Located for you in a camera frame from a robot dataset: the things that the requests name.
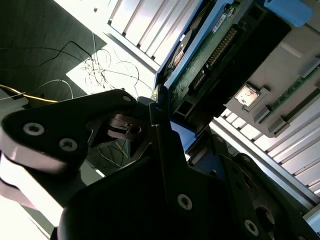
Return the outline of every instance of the metal frame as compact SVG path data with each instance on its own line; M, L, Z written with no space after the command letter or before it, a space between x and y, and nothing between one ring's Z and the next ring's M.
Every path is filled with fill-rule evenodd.
M315 232L320 232L320 204L303 216Z
M320 203L320 199L317 195L306 188L283 167L278 165L271 157L269 157L225 119L222 117L215 118L210 123L210 127L239 152L250 156L265 174L267 174L306 208L311 210Z

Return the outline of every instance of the dark floor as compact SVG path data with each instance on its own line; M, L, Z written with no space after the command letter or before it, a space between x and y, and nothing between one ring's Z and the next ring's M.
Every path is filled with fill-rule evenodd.
M92 32L66 12L53 0L10 0L0 8L0 84L16 88L22 92L32 92L50 80L67 81L75 97L85 95L66 73L80 62L64 53L56 59L38 66L54 57L58 52L44 49L17 49L16 47L47 47L60 50L68 41L74 41L90 54L94 52ZM97 48L105 43L96 37ZM68 45L64 51L77 58L88 55L75 45ZM54 82L43 87L36 94L47 99L65 100L70 98L69 89ZM30 101L36 107L46 103Z

